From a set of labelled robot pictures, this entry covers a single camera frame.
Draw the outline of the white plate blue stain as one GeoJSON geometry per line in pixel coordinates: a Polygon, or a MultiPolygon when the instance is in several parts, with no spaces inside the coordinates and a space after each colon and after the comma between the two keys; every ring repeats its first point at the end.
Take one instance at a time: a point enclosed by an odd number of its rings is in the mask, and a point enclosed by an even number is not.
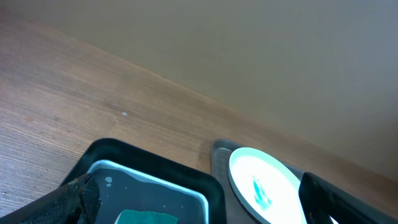
{"type": "Polygon", "coordinates": [[[307,222],[299,199],[299,178],[269,154],[250,147],[234,150],[228,177],[239,202],[259,222],[307,222]]]}

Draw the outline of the green yellow sponge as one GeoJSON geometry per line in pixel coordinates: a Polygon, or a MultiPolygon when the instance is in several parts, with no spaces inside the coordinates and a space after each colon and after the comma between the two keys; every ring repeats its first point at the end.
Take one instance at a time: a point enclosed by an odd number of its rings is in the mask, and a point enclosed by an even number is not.
{"type": "Polygon", "coordinates": [[[178,218],[166,213],[123,210],[115,224],[177,224],[177,222],[178,218]]]}

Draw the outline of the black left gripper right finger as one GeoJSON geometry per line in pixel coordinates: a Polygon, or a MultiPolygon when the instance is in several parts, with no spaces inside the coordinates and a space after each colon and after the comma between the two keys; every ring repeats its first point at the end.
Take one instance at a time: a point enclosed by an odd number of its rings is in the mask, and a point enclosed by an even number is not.
{"type": "Polygon", "coordinates": [[[298,195],[309,224],[397,224],[397,219],[310,172],[303,174],[298,195]]]}

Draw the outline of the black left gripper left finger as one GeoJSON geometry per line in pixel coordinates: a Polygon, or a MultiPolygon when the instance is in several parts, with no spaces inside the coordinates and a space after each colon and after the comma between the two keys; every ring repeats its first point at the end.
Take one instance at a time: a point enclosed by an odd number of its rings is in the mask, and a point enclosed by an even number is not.
{"type": "Polygon", "coordinates": [[[94,224],[100,206],[99,185],[93,175],[84,174],[2,217],[1,223],[94,224]]]}

